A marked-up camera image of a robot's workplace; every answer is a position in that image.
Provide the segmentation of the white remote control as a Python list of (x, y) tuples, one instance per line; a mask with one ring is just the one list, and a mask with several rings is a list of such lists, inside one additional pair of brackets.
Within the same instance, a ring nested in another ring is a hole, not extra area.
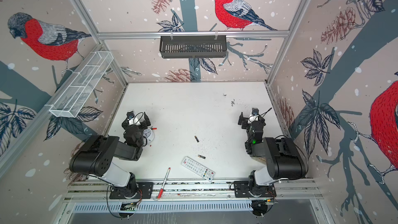
[(199, 177), (212, 182), (214, 177), (215, 177), (215, 172), (202, 164), (196, 162), (195, 160), (189, 158), (189, 157), (184, 157), (184, 159), (181, 162), (181, 165), (190, 170), (191, 172), (195, 173)]

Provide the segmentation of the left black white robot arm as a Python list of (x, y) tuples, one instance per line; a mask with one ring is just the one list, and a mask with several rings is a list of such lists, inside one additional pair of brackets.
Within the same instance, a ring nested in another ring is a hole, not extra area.
[(114, 190), (120, 190), (126, 198), (135, 196), (139, 192), (135, 175), (117, 166), (113, 158), (138, 161), (147, 145), (144, 131), (150, 126), (146, 113), (128, 112), (122, 123), (124, 142), (118, 136), (91, 136), (72, 156), (69, 170), (99, 178)]

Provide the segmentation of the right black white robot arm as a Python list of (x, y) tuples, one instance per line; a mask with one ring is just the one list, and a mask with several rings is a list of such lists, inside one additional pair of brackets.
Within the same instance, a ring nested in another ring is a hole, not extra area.
[(257, 110), (249, 117), (239, 115), (238, 125), (246, 130), (246, 153), (264, 163), (264, 168), (254, 170), (248, 176), (246, 186), (237, 186), (237, 197), (250, 194), (255, 198), (276, 196), (273, 185), (282, 180), (302, 179), (307, 174), (307, 161), (291, 138), (280, 135), (263, 137), (265, 119)]

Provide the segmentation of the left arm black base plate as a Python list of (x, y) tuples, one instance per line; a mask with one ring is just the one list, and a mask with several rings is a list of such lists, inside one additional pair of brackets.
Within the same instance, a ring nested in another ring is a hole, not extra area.
[(138, 182), (127, 185), (126, 187), (110, 188), (109, 198), (112, 200), (129, 200), (129, 199), (150, 199), (153, 191), (152, 182)]

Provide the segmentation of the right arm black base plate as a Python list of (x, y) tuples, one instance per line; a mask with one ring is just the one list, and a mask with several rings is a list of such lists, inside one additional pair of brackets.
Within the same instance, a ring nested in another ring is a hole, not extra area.
[(234, 181), (232, 183), (236, 198), (275, 198), (273, 186), (258, 186), (249, 181)]

